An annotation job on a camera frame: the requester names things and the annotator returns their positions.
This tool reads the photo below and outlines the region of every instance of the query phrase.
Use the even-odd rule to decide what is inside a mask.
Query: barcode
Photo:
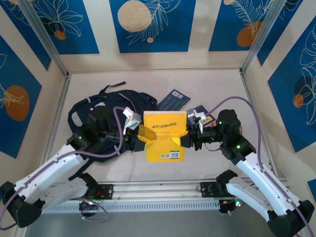
[[[180,157],[180,152],[176,151],[176,152],[170,152],[170,158],[171,159],[178,159]]]
[[[162,154],[160,156],[160,158],[162,158],[162,159],[169,159],[169,154]]]
[[[179,93],[176,92],[176,91],[173,91],[173,92],[172,92],[172,95],[174,95],[175,97],[177,97],[177,96],[179,95]]]

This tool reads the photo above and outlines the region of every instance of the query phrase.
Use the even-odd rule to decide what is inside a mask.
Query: navy backpack
[[[138,113],[143,121],[144,111],[155,111],[158,110],[157,100],[146,93],[139,93],[134,90],[120,90],[115,92],[106,93],[108,87],[115,87],[126,84],[126,82],[121,82],[116,85],[108,85],[99,94],[90,96],[84,100],[76,103],[68,113],[68,124],[72,132],[81,127],[87,120],[89,113],[96,106],[106,106],[111,111],[115,106],[129,107],[132,111]],[[122,128],[124,128],[126,116],[122,112],[118,112],[118,118],[121,123]],[[110,154],[114,152],[118,144],[112,142],[104,141],[102,148],[98,150],[97,154]],[[123,148],[120,149],[119,154],[125,152]],[[109,158],[95,158],[88,157],[88,162],[83,165],[69,180],[73,180],[82,174],[94,161],[105,162],[118,155],[114,155]]]

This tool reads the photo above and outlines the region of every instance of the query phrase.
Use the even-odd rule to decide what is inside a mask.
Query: metal corner post
[[[262,47],[263,43],[267,39],[267,36],[271,28],[273,27],[275,21],[277,20],[278,15],[283,9],[284,4],[286,3],[286,0],[271,0],[271,1],[273,1],[273,4],[269,12],[267,13],[267,16],[265,17],[262,23],[262,26],[260,27],[260,30],[255,40],[253,41],[248,51],[247,57],[241,67],[241,73],[243,75],[248,71],[253,59],[257,56],[260,48]]]
[[[25,18],[28,20],[30,26],[32,27],[33,31],[35,32],[36,36],[39,38],[40,42],[42,43],[43,47],[47,51],[50,58],[55,62],[58,70],[60,73],[67,78],[68,72],[59,57],[59,53],[51,40],[50,36],[48,35],[45,27],[43,26],[40,18],[38,17],[36,11],[34,10],[32,3],[29,0],[16,0],[22,13],[24,14]]]

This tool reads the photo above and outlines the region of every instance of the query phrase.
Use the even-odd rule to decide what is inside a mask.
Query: yellow book
[[[184,160],[184,147],[172,141],[187,132],[185,111],[145,111],[145,138],[152,141],[146,150],[148,162],[175,162]]]

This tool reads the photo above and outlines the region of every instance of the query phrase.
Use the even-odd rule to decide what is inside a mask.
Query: white floor
[[[201,104],[211,110],[229,96],[247,98],[238,70],[150,70],[74,74],[51,155],[55,154],[72,134],[67,123],[71,107],[76,102],[97,94],[106,85],[122,81],[127,83],[109,88],[107,92],[132,89],[148,93],[160,102],[172,89],[177,89],[191,98],[182,110]],[[242,101],[231,100],[214,112],[213,116],[216,118],[222,109],[236,111],[244,136],[257,147],[257,127],[251,109]],[[216,149],[218,144],[209,147]],[[266,164],[270,160],[267,154],[267,151],[262,149],[262,158]],[[71,176],[79,167],[75,167],[63,179]],[[120,182],[209,179],[227,169],[245,177],[220,151],[209,152],[203,147],[202,151],[198,152],[193,148],[186,149],[184,162],[173,163],[149,163],[146,161],[145,152],[126,152],[106,163],[95,162],[87,172],[100,182]]]

